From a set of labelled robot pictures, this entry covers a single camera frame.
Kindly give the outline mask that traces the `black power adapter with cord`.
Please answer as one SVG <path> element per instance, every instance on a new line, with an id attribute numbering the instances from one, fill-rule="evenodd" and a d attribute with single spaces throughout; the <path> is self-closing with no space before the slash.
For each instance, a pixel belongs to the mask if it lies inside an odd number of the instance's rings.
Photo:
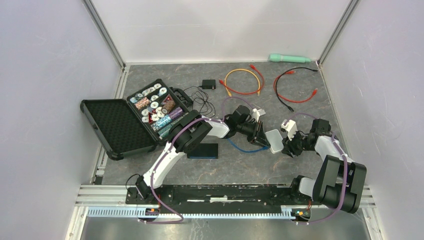
<path id="1" fill-rule="evenodd" d="M 215 90 L 216 80 L 215 79 L 203 79 L 200 85 L 190 86 L 183 89 L 183 92 L 189 95 L 192 100 L 191 107 L 195 108 L 198 106 L 198 111 L 204 116 L 214 117 L 216 115 L 216 108 L 212 102 L 206 90 Z"/>

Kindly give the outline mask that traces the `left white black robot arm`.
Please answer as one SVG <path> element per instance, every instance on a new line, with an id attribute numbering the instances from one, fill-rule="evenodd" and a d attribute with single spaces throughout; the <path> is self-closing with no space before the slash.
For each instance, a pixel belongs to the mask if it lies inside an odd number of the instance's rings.
<path id="1" fill-rule="evenodd" d="M 263 110 L 250 110 L 245 105 L 239 105 L 231 114 L 226 114 L 223 119 L 213 119 L 200 115 L 192 110 L 169 131 L 169 141 L 152 167 L 140 175 L 135 183 L 135 192 L 145 204 L 153 203 L 157 198 L 159 188 L 166 175 L 176 162 L 184 155 L 197 148 L 207 136 L 219 139 L 229 139 L 236 133 L 246 136 L 247 142 L 267 150 L 271 144 L 267 140 L 263 122 L 259 117 Z"/>

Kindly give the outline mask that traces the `black network switch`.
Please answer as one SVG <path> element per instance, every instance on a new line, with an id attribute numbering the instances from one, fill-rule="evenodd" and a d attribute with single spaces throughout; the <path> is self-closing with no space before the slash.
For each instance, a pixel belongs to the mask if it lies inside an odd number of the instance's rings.
<path id="1" fill-rule="evenodd" d="M 217 143 L 200 143 L 187 154 L 188 159 L 218 159 L 219 145 Z"/>

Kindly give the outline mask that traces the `white plastic box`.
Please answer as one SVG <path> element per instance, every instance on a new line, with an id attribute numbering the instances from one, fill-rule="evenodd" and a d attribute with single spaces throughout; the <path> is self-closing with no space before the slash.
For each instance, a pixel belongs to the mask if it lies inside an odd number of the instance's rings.
<path id="1" fill-rule="evenodd" d="M 278 154 L 284 149 L 283 137 L 278 129 L 265 132 L 265 136 L 270 144 L 269 149 L 272 154 Z"/>

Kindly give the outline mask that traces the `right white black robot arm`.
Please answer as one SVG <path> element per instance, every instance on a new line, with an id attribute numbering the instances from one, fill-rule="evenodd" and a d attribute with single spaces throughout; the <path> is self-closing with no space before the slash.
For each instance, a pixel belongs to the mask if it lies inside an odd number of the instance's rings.
<path id="1" fill-rule="evenodd" d="M 329 121 L 314 119 L 307 134 L 298 130 L 293 120 L 285 119 L 280 128 L 287 133 L 282 140 L 283 154 L 294 158 L 309 151 L 322 159 L 315 179 L 302 175 L 293 179 L 289 199 L 302 204 L 311 197 L 315 203 L 354 214 L 360 207 L 367 168 L 343 151 Z"/>

